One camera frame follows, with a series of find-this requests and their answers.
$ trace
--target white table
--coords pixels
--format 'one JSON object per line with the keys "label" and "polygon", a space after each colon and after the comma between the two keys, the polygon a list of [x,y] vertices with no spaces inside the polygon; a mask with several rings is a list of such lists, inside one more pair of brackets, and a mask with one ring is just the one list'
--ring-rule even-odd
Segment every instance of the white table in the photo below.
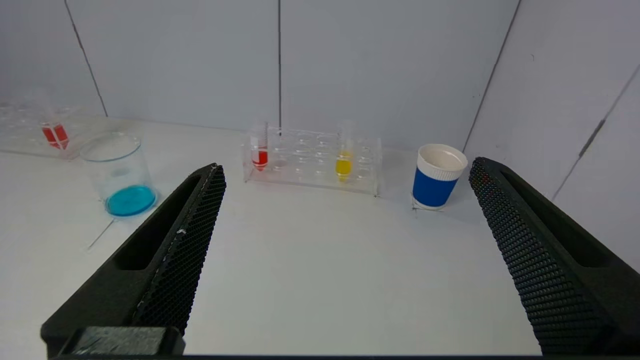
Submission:
{"label": "white table", "polygon": [[[540,353],[466,178],[416,212],[413,153],[384,152],[374,198],[244,183],[238,131],[133,126],[164,197],[208,163],[227,177],[187,354]],[[150,214],[109,225],[81,165],[0,154],[2,357],[45,358],[40,325]]]}

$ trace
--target blue liquid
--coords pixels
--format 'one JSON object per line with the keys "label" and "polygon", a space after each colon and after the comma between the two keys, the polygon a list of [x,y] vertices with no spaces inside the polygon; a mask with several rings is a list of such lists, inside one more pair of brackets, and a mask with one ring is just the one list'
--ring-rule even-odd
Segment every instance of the blue liquid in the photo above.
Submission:
{"label": "blue liquid", "polygon": [[105,204],[107,212],[117,217],[137,215],[156,202],[156,193],[144,185],[134,185],[115,192]]}

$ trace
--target yellow liquid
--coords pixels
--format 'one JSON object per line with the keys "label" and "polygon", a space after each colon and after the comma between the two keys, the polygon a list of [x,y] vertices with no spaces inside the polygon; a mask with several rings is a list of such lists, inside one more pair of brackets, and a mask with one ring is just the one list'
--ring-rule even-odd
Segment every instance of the yellow liquid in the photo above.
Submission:
{"label": "yellow liquid", "polygon": [[338,175],[338,180],[344,182],[349,179],[352,157],[353,155],[349,151],[340,151],[338,160],[335,162],[335,174]]}

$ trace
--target glass beaker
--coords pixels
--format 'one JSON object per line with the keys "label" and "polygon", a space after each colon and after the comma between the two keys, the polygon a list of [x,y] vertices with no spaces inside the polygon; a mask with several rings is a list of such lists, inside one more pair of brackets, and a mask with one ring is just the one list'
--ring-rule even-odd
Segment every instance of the glass beaker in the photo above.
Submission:
{"label": "glass beaker", "polygon": [[115,217],[140,214],[156,203],[156,191],[140,147],[138,137],[108,133],[80,150],[105,210]]}

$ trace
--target paper cup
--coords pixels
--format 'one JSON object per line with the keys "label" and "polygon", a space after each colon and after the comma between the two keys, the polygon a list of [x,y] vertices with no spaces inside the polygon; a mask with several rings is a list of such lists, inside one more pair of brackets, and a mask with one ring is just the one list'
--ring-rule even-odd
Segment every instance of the paper cup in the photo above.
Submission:
{"label": "paper cup", "polygon": [[442,208],[467,165],[467,157],[451,146],[439,143],[422,146],[413,180],[413,205],[427,210]]}

